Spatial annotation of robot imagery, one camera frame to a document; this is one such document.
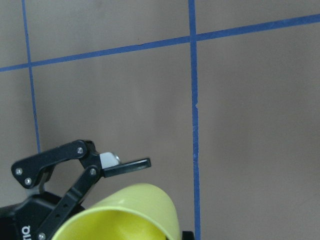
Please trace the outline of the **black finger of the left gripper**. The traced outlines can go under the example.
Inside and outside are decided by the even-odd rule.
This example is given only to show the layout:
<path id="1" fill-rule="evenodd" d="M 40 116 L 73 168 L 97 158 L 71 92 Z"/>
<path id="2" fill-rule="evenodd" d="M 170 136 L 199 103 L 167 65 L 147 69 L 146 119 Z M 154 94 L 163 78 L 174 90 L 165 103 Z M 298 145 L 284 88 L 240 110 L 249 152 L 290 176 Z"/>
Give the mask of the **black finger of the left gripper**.
<path id="1" fill-rule="evenodd" d="M 112 152 L 97 152 L 92 141 L 75 140 L 18 160 L 12 165 L 11 172 L 22 187 L 28 190 L 29 196 L 42 194 L 46 192 L 44 185 L 51 178 L 55 166 L 69 160 L 79 160 L 84 170 L 61 197 L 59 204 L 71 201 L 72 204 L 81 205 L 87 193 L 100 178 L 109 178 L 151 167 L 148 157 L 121 163 Z"/>

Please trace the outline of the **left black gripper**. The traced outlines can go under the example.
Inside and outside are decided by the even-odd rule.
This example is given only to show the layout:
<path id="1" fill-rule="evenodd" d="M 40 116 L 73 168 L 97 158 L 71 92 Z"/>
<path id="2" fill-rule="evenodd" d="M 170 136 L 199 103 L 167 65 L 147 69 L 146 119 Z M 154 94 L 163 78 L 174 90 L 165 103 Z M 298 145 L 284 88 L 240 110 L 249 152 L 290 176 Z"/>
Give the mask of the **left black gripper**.
<path id="1" fill-rule="evenodd" d="M 2 240 L 37 240 L 44 234 L 53 238 L 68 219 L 85 208 L 50 193 L 34 194 L 23 202 L 0 208 L 0 238 Z"/>

